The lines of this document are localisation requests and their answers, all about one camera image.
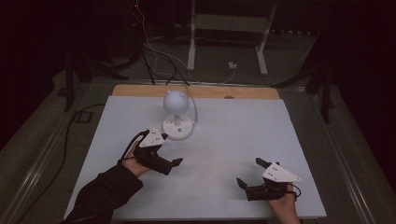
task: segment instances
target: table leg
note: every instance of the table leg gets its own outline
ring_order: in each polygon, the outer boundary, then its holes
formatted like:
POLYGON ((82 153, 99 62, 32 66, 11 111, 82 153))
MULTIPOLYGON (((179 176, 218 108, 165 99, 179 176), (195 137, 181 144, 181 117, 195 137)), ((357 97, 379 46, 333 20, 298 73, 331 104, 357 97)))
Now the table leg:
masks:
POLYGON ((276 12, 276 7, 277 4, 272 5, 270 16, 268 17, 268 21, 265 24, 264 32, 262 33, 262 42, 260 43, 259 46, 256 46, 257 61, 260 67, 260 74, 262 76, 268 75, 267 65, 265 64, 264 55, 262 54, 262 51, 264 50, 265 42, 267 41, 268 35, 270 34, 271 31, 271 25, 276 12))
POLYGON ((191 1, 191 36, 189 59, 187 60, 187 70, 193 71, 195 64, 195 0, 191 1))

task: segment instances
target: wire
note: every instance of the wire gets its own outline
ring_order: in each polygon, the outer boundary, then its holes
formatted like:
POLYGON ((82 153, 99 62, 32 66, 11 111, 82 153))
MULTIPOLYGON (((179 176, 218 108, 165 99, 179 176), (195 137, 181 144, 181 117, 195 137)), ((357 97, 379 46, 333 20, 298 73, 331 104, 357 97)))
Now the wire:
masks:
POLYGON ((126 160, 130 160, 130 159, 134 159, 134 157, 127 157, 127 158, 124 158, 124 159, 122 159, 123 161, 126 161, 126 160))
POLYGON ((194 120, 192 121, 192 123, 195 124, 195 123, 198 122, 198 109, 197 109, 197 105, 196 105, 196 103, 195 103, 194 96, 192 95, 192 92, 191 92, 191 90, 190 90, 190 87, 187 86, 187 85, 184 85, 184 86, 186 87, 187 91, 189 92, 190 98, 191 98, 191 100, 192 100, 192 104, 194 105, 194 114, 195 114, 195 115, 194 115, 194 120))
POLYGON ((157 73, 157 72, 153 71, 153 69, 151 69, 151 73, 153 73, 154 75, 157 75, 157 76, 160 76, 160 75, 174 76, 175 73, 177 72, 177 68, 176 68, 175 64, 174 64, 174 63, 172 62, 172 60, 170 60, 168 57, 158 56, 158 55, 156 55, 156 54, 153 54, 153 53, 150 53, 150 52, 146 52, 146 51, 143 51, 143 52, 144 52, 144 53, 147 53, 147 54, 150 55, 150 56, 153 56, 153 57, 156 57, 156 58, 165 60, 165 61, 169 62, 170 64, 172 64, 173 67, 174 67, 174 72, 173 72, 173 73, 157 73))
POLYGON ((310 41, 301 51, 299 54, 297 54, 296 56, 294 56, 293 58, 289 59, 288 61, 286 61, 280 68, 278 68, 275 72, 275 75, 277 75, 279 73, 280 70, 282 70, 283 68, 286 67, 286 65, 288 65, 289 63, 291 63, 292 61, 298 59, 299 57, 301 57, 301 55, 303 55, 303 53, 308 49, 309 46, 311 46, 311 44, 313 44, 315 42, 315 40, 310 41))
POLYGON ((228 79, 227 81, 220 82, 219 84, 224 84, 224 83, 227 83, 227 82, 233 80, 233 78, 235 77, 235 69, 236 68, 233 68, 233 75, 230 77, 230 79, 228 79))
POLYGON ((157 52, 157 53, 160 53, 160 54, 164 57, 163 59, 166 60, 166 61, 168 61, 170 64, 172 64, 172 65, 174 66, 174 68, 175 68, 175 73, 172 74, 172 76, 169 78, 168 82, 169 82, 170 80, 172 80, 172 79, 177 79, 177 80, 182 81, 185 85, 190 86, 190 84, 189 84, 189 83, 184 79, 184 77, 181 75, 179 69, 177 68, 177 66, 175 65, 175 63, 172 61, 172 59, 170 59, 170 58, 168 57, 169 54, 166 54, 166 53, 164 53, 164 52, 158 51, 158 50, 156 50, 156 49, 155 49, 154 51, 157 52))
POLYGON ((165 52, 160 51, 160 50, 157 50, 157 49, 153 49, 153 50, 154 50, 155 52, 157 52, 157 53, 161 53, 161 54, 163 54, 163 55, 166 55, 166 56, 175 58, 175 59, 178 60, 181 64, 183 64, 183 66, 186 68, 187 73, 189 74, 190 78, 191 78, 193 81, 195 81, 195 82, 197 82, 197 83, 203 83, 203 82, 200 82, 200 81, 196 80, 194 77, 192 77, 191 73, 187 70, 187 65, 186 65, 185 63, 183 63, 183 61, 181 61, 177 56, 174 56, 174 55, 169 54, 169 53, 165 53, 165 52))
POLYGON ((149 78, 151 79, 151 84, 155 85, 154 77, 151 74, 151 67, 149 66, 148 60, 146 58, 146 54, 144 52, 143 52, 143 59, 144 59, 144 61, 146 63, 146 67, 148 69, 148 75, 149 75, 149 78))
POLYGON ((247 63, 246 61, 243 61, 243 60, 238 60, 238 61, 236 61, 236 63, 244 63, 246 65, 246 67, 249 69, 251 74, 255 75, 255 77, 260 79, 262 81, 262 83, 269 86, 269 84, 265 82, 264 77, 262 75, 258 74, 256 71, 254 71, 254 69, 250 66, 249 63, 247 63))
POLYGON ((195 37, 195 39, 205 41, 205 39, 206 39, 208 36, 210 36, 210 35, 212 34, 212 32, 213 32, 213 30, 209 30, 209 31, 207 32, 206 35, 204 35, 204 36, 197 36, 197 37, 195 37))
POLYGON ((149 41, 153 41, 153 40, 161 39, 161 38, 165 38, 165 36, 163 36, 163 35, 155 36, 155 37, 152 37, 149 41))
POLYGON ((157 68, 158 56, 155 54, 155 49, 149 43, 149 38, 148 38, 148 34, 146 32, 146 27, 145 27, 146 26, 145 25, 146 18, 145 18, 145 16, 143 15, 142 11, 139 8, 139 0, 136 0, 136 8, 137 8, 137 11, 140 13, 140 15, 142 16, 142 19, 143 19, 142 20, 142 26, 143 26, 143 32, 145 34, 146 41, 148 42, 147 46, 152 50, 153 54, 155 55, 154 68, 152 69, 153 73, 155 73, 155 70, 157 68))
POLYGON ((136 139, 137 139, 138 137, 143 136, 143 135, 146 135, 146 134, 148 134, 148 133, 149 133, 149 131, 144 131, 144 132, 140 132, 140 133, 138 133, 137 135, 135 135, 134 138, 132 139, 132 141, 129 143, 128 147, 125 149, 124 153, 122 154, 122 156, 121 156, 121 158, 120 158, 120 161, 130 159, 130 158, 125 158, 125 156, 126 156, 126 154, 128 153, 129 149, 131 148, 132 144, 136 141, 136 139))
MULTIPOLYGON (((149 52, 143 51, 143 53, 147 53, 147 54, 153 56, 153 54, 151 54, 151 53, 149 53, 149 52)), ((173 63, 173 62, 170 62, 167 58, 164 58, 164 57, 160 57, 160 58, 163 59, 163 60, 168 61, 169 63, 173 63)), ((172 79, 178 79, 178 78, 176 77, 177 69, 175 68, 175 66, 174 66, 175 71, 174 71, 173 74, 159 74, 159 73, 153 73, 153 72, 152 72, 152 69, 151 69, 151 67, 150 67, 149 64, 148 64, 147 59, 144 60, 143 63, 148 67, 148 72, 149 72, 149 73, 152 73, 152 75, 154 75, 154 76, 156 76, 156 77, 159 77, 159 78, 168 80, 168 81, 166 82, 165 85, 167 85, 172 79)))
POLYGON ((288 185, 292 185, 293 187, 295 187, 295 188, 298 190, 298 193, 296 193, 296 199, 297 199, 298 197, 300 197, 300 195, 301 195, 301 190, 300 190, 297 186, 295 186, 295 185, 293 185, 293 184, 288 183, 288 185))
POLYGON ((47 190, 52 186, 52 184, 55 182, 56 178, 58 177, 59 173, 62 171, 62 169, 64 168, 64 164, 66 162, 66 156, 67 156, 67 143, 68 143, 68 136, 69 136, 69 131, 70 131, 70 127, 72 125, 72 123, 75 121, 76 117, 78 114, 82 113, 83 111, 85 111, 86 109, 89 109, 91 107, 94 106, 99 106, 99 105, 90 105, 87 106, 79 111, 76 111, 73 118, 69 121, 68 125, 67 125, 67 129, 66 129, 66 135, 65 135, 65 139, 64 139, 64 153, 63 153, 63 157, 62 157, 62 162, 61 165, 58 167, 58 170, 56 171, 54 177, 51 179, 51 181, 48 183, 48 185, 41 191, 41 193, 35 198, 35 200, 30 204, 30 206, 26 209, 26 211, 20 216, 20 218, 18 219, 18 221, 16 222, 17 224, 21 223, 23 221, 23 219, 26 217, 26 215, 29 213, 29 211, 35 206, 35 204, 41 199, 41 197, 47 192, 47 190))

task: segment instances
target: metal stand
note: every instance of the metal stand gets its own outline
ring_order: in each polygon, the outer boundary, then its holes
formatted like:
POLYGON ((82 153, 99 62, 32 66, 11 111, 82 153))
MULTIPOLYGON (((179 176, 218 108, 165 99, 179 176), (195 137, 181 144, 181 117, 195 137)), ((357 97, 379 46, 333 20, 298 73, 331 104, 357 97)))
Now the metal stand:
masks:
POLYGON ((224 31, 242 31, 262 33, 262 42, 256 46, 257 60, 260 67, 260 74, 262 76, 268 75, 267 66, 265 64, 264 56, 262 54, 267 41, 268 35, 271 31, 272 21, 275 16, 277 5, 273 4, 268 18, 253 18, 253 17, 236 17, 223 15, 208 15, 197 14, 195 12, 195 0, 191 3, 191 37, 189 59, 187 61, 187 69, 194 70, 195 64, 195 29, 208 30, 224 30, 224 31))

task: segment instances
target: white connector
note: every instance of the white connector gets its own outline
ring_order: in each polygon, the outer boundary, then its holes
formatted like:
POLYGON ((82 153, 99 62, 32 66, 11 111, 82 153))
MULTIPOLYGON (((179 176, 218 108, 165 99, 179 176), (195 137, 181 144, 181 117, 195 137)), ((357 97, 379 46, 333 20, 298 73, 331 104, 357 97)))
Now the white connector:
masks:
POLYGON ((229 63, 228 63, 228 66, 229 66, 231 69, 236 68, 236 63, 229 62, 229 63))

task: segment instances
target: black sleeve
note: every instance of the black sleeve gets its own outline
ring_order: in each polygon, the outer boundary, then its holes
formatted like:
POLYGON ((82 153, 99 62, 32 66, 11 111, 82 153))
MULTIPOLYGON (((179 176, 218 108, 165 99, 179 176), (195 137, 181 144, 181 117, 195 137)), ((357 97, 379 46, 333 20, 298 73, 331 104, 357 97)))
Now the black sleeve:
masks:
POLYGON ((65 223, 110 223, 113 210, 126 204, 143 183, 120 162, 99 174, 78 193, 65 223))

